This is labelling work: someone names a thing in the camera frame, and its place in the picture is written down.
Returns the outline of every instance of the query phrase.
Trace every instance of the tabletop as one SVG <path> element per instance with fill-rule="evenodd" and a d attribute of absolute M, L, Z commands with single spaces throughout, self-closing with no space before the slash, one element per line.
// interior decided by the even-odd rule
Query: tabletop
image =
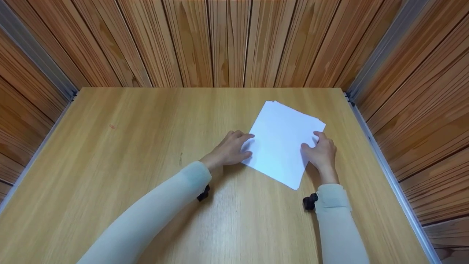
<path fill-rule="evenodd" d="M 132 203 L 228 131 L 249 132 L 267 100 L 326 123 L 371 263 L 427 263 L 339 88 L 83 88 L 0 215 L 0 263 L 75 263 Z M 320 263 L 318 222 L 302 206 L 317 177 L 309 164 L 295 191 L 225 167 L 139 263 Z"/>

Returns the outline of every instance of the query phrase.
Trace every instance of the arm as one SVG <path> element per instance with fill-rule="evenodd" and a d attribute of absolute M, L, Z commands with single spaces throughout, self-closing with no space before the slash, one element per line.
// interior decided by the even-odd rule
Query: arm
<path fill-rule="evenodd" d="M 319 137 L 318 144 L 314 148 L 306 144 L 302 144 L 301 147 L 310 162 L 318 169 L 321 178 L 315 206 L 323 262 L 325 264 L 369 263 L 362 238 L 350 213 L 347 193 L 339 184 L 335 170 L 337 148 L 324 133 L 314 133 Z"/>
<path fill-rule="evenodd" d="M 78 264 L 132 264 L 148 244 L 189 202 L 201 194 L 212 179 L 211 171 L 240 163 L 252 152 L 241 153 L 241 146 L 254 137 L 230 131 L 222 142 L 200 161 L 140 198 L 122 213 L 94 242 Z"/>

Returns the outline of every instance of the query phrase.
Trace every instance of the stack of paper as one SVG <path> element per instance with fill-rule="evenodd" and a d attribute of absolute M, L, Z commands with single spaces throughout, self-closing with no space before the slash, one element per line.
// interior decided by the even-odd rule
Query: stack of paper
<path fill-rule="evenodd" d="M 243 161 L 249 167 L 297 190 L 308 160 L 302 155 L 301 144 L 315 147 L 325 124 L 277 101 L 266 101 L 249 133 L 242 151 L 252 151 Z"/>

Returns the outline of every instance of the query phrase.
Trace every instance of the forearm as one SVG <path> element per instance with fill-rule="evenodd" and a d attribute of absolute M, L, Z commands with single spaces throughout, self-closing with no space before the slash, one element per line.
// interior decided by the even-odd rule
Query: forearm
<path fill-rule="evenodd" d="M 119 216 L 83 255 L 79 264 L 135 263 L 155 235 L 212 179 L 194 162 L 140 198 Z"/>
<path fill-rule="evenodd" d="M 343 187 L 324 184 L 317 194 L 315 206 L 324 263 L 369 263 Z"/>

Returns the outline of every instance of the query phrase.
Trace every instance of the person's left hand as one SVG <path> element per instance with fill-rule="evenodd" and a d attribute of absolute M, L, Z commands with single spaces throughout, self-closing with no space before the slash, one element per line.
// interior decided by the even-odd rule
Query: person's left hand
<path fill-rule="evenodd" d="M 240 163 L 252 156 L 252 152 L 241 153 L 241 146 L 254 137 L 253 134 L 243 133 L 241 131 L 230 131 L 226 137 L 209 154 L 200 159 L 209 171 L 224 166 Z"/>

